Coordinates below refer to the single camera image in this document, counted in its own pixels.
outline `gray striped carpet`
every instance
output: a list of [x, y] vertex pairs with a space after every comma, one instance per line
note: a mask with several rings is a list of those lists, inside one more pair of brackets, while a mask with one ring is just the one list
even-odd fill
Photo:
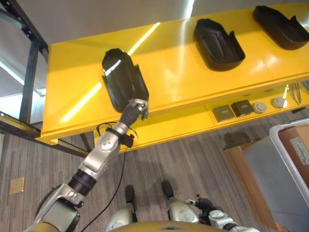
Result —
[[[273, 231], [254, 220], [252, 212], [223, 155], [223, 149], [268, 135], [269, 129], [292, 119], [309, 116], [305, 109], [252, 121], [249, 123], [192, 136], [177, 141], [127, 152], [122, 184], [111, 206], [89, 228], [102, 232], [110, 215], [124, 205], [124, 189], [132, 184], [136, 193], [139, 221], [167, 220], [167, 204], [160, 182], [168, 178], [175, 195], [194, 198], [197, 193], [221, 206], [236, 222]], [[79, 137], [75, 143], [82, 145]], [[20, 232], [32, 223], [40, 199], [52, 187], [65, 182], [77, 169], [82, 158], [29, 142], [11, 135], [4, 139], [0, 164], [0, 231]], [[80, 209], [80, 231], [112, 197], [118, 183], [123, 156], [112, 162], [103, 179], [88, 195]], [[13, 178], [25, 176], [25, 191], [9, 195]]]

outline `label on box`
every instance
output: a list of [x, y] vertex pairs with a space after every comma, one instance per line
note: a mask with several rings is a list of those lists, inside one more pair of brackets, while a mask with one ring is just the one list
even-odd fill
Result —
[[309, 164], [309, 152], [300, 137], [290, 140], [302, 164]]

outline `yellow shelf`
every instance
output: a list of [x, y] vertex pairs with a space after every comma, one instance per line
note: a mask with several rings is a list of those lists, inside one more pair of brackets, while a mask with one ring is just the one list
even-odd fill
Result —
[[[246, 96], [237, 96], [213, 103], [207, 103], [177, 110], [173, 113], [150, 116], [149, 119], [145, 121], [139, 120], [133, 125], [133, 129], [137, 132], [139, 138], [134, 139], [134, 145], [132, 149], [155, 145], [161, 142], [212, 131], [219, 128], [248, 122], [261, 117], [290, 111], [299, 107], [308, 106], [309, 93], [302, 85], [300, 85], [300, 93], [302, 96], [302, 102], [300, 105], [296, 103], [296, 101], [290, 95], [290, 91], [288, 91], [285, 98], [287, 100], [287, 106], [282, 109], [275, 108], [271, 101], [275, 97], [283, 97], [284, 90], [285, 86], [276, 87], [270, 90], [256, 92]], [[229, 120], [217, 122], [212, 113], [214, 108], [226, 104], [231, 105], [234, 102], [245, 99], [249, 100], [251, 104], [259, 101], [265, 103], [267, 106], [267, 111], [263, 114], [252, 113], [250, 115], [234, 117]], [[101, 134], [104, 133], [105, 129], [105, 126], [100, 127]], [[98, 133], [96, 130], [94, 131], [94, 138], [96, 144], [98, 141]]]
[[[272, 7], [288, 18], [296, 15], [309, 29], [306, 3]], [[179, 117], [188, 114], [187, 108], [199, 111], [201, 105], [209, 102], [307, 80], [309, 44], [293, 51], [280, 48], [255, 21], [253, 10], [207, 14], [156, 27], [132, 54], [149, 90], [151, 116], [168, 112], [174, 115], [184, 109], [179, 111]], [[200, 18], [210, 18], [221, 23], [226, 31], [235, 31], [246, 54], [239, 66], [226, 72], [207, 67], [193, 37]], [[151, 27], [50, 45], [43, 127], [38, 140], [57, 144], [58, 138], [92, 131], [102, 122], [118, 120], [120, 114], [113, 109], [102, 80], [102, 59], [111, 48], [128, 52]], [[96, 87], [96, 92], [87, 98], [87, 93]], [[74, 114], [63, 120], [73, 109]]]

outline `white plastic crate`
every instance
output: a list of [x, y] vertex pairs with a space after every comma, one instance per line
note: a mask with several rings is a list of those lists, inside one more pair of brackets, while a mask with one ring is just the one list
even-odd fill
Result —
[[274, 126], [268, 137], [243, 150], [275, 221], [295, 232], [309, 231], [309, 189], [278, 132], [305, 124], [309, 118]]

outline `black metal beam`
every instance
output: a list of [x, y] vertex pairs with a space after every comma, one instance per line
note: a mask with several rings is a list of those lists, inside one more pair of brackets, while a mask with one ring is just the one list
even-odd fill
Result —
[[291, 110], [291, 112], [292, 112], [292, 114], [296, 114], [297, 112], [302, 111], [303, 109], [305, 109], [305, 107], [302, 107], [302, 108], [299, 108], [299, 109], [296, 109], [296, 110]]
[[33, 127], [27, 123], [21, 122], [16, 118], [13, 118], [0, 111], [0, 132], [9, 133], [18, 136], [23, 139], [30, 140], [32, 142], [42, 144], [54, 148], [56, 150], [68, 152], [70, 154], [85, 158], [88, 155], [88, 151], [85, 151], [77, 146], [69, 144], [61, 139], [58, 140], [57, 145], [49, 145], [42, 143], [35, 138], [38, 138], [41, 134], [41, 130]]
[[17, 17], [15, 17], [14, 15], [6, 12], [5, 10], [0, 8], [0, 18], [8, 21], [9, 23], [13, 24], [15, 27], [19, 28], [19, 29], [23, 29], [26, 28], [26, 24], [19, 20]]
[[27, 70], [25, 76], [25, 84], [23, 88], [23, 98], [20, 106], [19, 120], [30, 123], [31, 106], [32, 106], [32, 94], [34, 86], [35, 71], [37, 68], [39, 42], [34, 40], [31, 42], [29, 51]]
[[81, 136], [82, 141], [83, 141], [83, 143], [84, 143], [84, 145], [85, 145], [85, 147], [86, 147], [86, 150], [90, 152], [92, 149], [91, 149], [91, 146], [90, 146], [90, 144], [89, 144], [89, 142], [88, 142], [88, 139], [87, 139], [87, 137], [86, 137], [86, 134], [85, 134], [85, 133], [82, 133], [82, 134], [80, 134], [80, 136]]
[[27, 17], [23, 9], [17, 3], [16, 0], [0, 0], [2, 6], [7, 10], [8, 13], [15, 16], [17, 19], [24, 22], [26, 27], [22, 28], [21, 30], [25, 33], [25, 35], [31, 40], [37, 40], [40, 43], [40, 52], [45, 58], [46, 62], [48, 61], [48, 44], [40, 35], [38, 30], [34, 27], [31, 23], [30, 19]]

